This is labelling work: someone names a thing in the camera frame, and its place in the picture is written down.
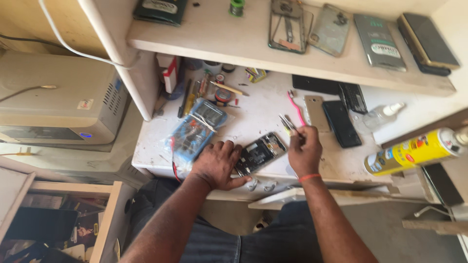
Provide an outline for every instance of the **gold smartphone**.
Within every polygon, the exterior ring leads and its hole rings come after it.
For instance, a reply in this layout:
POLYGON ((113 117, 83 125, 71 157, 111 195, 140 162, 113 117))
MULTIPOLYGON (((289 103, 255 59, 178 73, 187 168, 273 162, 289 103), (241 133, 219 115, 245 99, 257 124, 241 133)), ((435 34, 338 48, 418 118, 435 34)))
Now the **gold smartphone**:
POLYGON ((323 98, 320 96, 304 96, 304 105, 309 124, 317 127, 319 132, 330 132, 330 125, 322 108, 323 98))

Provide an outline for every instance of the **yellow spray can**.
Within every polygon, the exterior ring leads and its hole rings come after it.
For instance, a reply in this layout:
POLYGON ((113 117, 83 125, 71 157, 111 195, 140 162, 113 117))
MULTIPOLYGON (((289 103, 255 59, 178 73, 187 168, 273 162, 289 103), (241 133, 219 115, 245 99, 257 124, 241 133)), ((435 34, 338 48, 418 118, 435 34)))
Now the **yellow spray can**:
POLYGON ((364 158, 366 170, 388 175, 461 156, 467 151, 468 129, 454 132, 440 128, 409 139, 364 158))

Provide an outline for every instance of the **white shelf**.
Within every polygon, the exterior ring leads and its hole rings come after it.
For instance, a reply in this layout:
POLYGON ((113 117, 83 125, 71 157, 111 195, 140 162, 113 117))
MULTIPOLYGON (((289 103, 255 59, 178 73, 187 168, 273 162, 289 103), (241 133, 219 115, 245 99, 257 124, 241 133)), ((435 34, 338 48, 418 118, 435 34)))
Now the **white shelf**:
MULTIPOLYGON (((133 21, 128 44, 141 50, 407 92, 435 96, 456 92, 447 77, 419 71, 396 24, 390 24, 390 31, 408 68, 405 73, 370 67, 354 23, 341 57, 312 46, 299 55, 268 47, 269 0, 249 1, 242 18, 229 15, 228 0, 198 2, 199 7, 187 4, 180 27, 133 21)), ((307 9, 314 13, 314 19, 318 17, 320 8, 307 9)))

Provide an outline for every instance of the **plastic bag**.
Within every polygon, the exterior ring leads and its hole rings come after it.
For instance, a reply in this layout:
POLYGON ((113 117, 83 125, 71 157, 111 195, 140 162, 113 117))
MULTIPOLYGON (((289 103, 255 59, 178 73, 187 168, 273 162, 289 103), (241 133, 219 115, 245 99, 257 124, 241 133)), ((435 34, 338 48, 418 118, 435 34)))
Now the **plastic bag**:
POLYGON ((163 140, 164 150, 178 168, 187 171, 218 129, 232 119, 234 116, 199 98, 190 113, 163 140))

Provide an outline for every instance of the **spray bottle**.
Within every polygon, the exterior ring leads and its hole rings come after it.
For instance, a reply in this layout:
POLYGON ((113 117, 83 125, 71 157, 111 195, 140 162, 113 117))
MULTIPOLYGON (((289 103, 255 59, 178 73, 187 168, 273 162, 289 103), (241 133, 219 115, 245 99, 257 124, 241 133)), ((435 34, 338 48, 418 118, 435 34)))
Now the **spray bottle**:
POLYGON ((364 158, 366 170, 388 175, 460 157, 467 152, 468 126, 454 132, 440 128, 364 158))
POLYGON ((403 102, 377 106, 358 119, 354 123, 354 126, 359 133, 370 134, 379 130, 384 125, 394 122, 396 114, 404 106, 405 103, 403 102))

